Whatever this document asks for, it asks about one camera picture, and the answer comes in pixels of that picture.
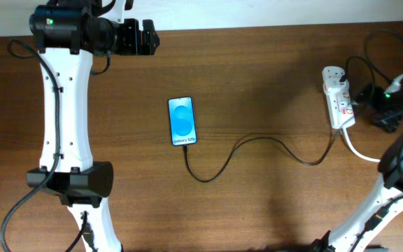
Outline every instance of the black charging cable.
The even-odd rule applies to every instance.
[[[82,219],[83,219],[82,227],[80,228],[77,237],[74,239],[73,243],[68,247],[68,249],[65,250],[65,252],[71,252],[78,243],[78,241],[80,240],[80,238],[82,238],[83,232],[85,231],[88,222],[88,213],[86,211],[83,212]]]
[[[362,108],[360,110],[358,110],[355,114],[354,117],[349,118],[347,121],[345,121],[344,123],[341,124],[341,127],[330,137],[329,139],[329,143],[326,147],[325,152],[321,155],[321,157],[314,161],[314,162],[307,162],[302,160],[301,158],[297,157],[287,146],[285,143],[283,143],[281,140],[274,138],[272,136],[259,136],[259,137],[255,137],[252,139],[248,139],[243,141],[242,143],[236,145],[233,147],[231,153],[228,155],[227,160],[225,161],[224,165],[222,166],[222,168],[220,168],[220,170],[217,172],[217,174],[210,178],[210,179],[200,179],[199,177],[197,177],[194,172],[191,170],[190,165],[189,165],[189,161],[188,161],[188,146],[183,146],[183,153],[185,156],[185,165],[186,168],[188,169],[189,174],[198,182],[200,183],[210,183],[215,181],[216,179],[218,179],[218,177],[220,177],[220,175],[222,175],[222,173],[225,171],[225,169],[227,168],[229,161],[232,159],[232,157],[234,156],[234,154],[238,151],[238,149],[240,147],[242,147],[244,144],[250,143],[252,141],[259,141],[259,140],[267,140],[267,141],[274,141],[280,145],[282,145],[284,147],[284,149],[290,154],[290,156],[292,156],[292,158],[294,158],[296,161],[302,163],[303,165],[307,165],[307,166],[316,166],[319,165],[321,162],[323,162],[323,160],[326,158],[327,154],[329,153],[332,144],[334,144],[335,139],[337,138],[337,136],[339,136],[341,129],[343,128],[344,125],[346,125],[346,123],[348,123],[349,121],[351,121],[352,119],[357,118],[368,106],[370,101],[372,100],[372,97],[374,96],[374,92],[376,89],[376,77],[374,75],[374,70],[373,67],[371,66],[371,64],[363,57],[360,56],[351,56],[346,60],[346,71],[345,74],[343,75],[343,77],[341,77],[341,82],[345,81],[348,78],[348,68],[349,68],[349,62],[351,60],[360,60],[361,62],[365,63],[365,65],[368,67],[370,74],[371,74],[371,78],[372,78],[372,82],[371,82],[371,93],[369,95],[369,99],[368,101],[366,101]]]

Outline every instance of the wooden desk surface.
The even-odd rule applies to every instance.
[[[171,145],[167,99],[193,97],[199,143],[189,147],[190,163],[202,178],[215,174],[249,133],[273,134],[316,160],[330,134],[321,71],[362,55],[365,35],[380,28],[403,34],[403,23],[164,31],[156,56],[113,57],[107,73],[90,78],[89,134],[94,159],[115,168],[110,210],[124,247],[245,251],[310,244],[344,222],[378,174],[343,141],[317,167],[275,144],[250,143],[220,179],[201,184],[187,173],[181,148]],[[38,63],[10,57],[7,42],[0,38],[0,224],[29,191],[26,171],[38,166],[44,127]],[[393,39],[375,39],[371,52],[389,76],[403,73],[403,47]],[[94,68],[104,63],[96,58]],[[353,87],[369,80],[358,63],[352,71]],[[399,132],[386,134],[359,118],[350,134],[359,151],[380,157]],[[7,240],[14,251],[63,251],[77,232],[66,207],[42,193],[13,216]],[[403,251],[403,213],[372,244]]]

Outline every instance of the white power strip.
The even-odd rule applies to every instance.
[[[344,80],[344,70],[337,66],[328,66],[323,70],[323,89],[332,128],[347,128],[355,124],[354,110],[349,95],[349,82]]]

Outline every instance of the smartphone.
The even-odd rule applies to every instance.
[[[192,98],[170,99],[168,103],[172,144],[174,146],[195,144],[197,142],[197,133],[195,132]]]

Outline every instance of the white power cable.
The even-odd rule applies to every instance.
[[[354,149],[354,146],[353,146],[353,144],[351,143],[351,140],[349,139],[348,131],[346,131],[346,128],[341,129],[341,132],[343,132],[344,138],[345,138],[346,143],[348,144],[350,150],[353,151],[354,154],[356,154],[359,158],[362,158],[362,159],[367,160],[367,161],[370,161],[370,162],[380,162],[380,161],[381,161],[381,160],[379,160],[379,159],[370,158],[370,157],[367,157],[367,156],[364,156],[364,155],[360,154],[358,151],[356,151],[356,150]]]

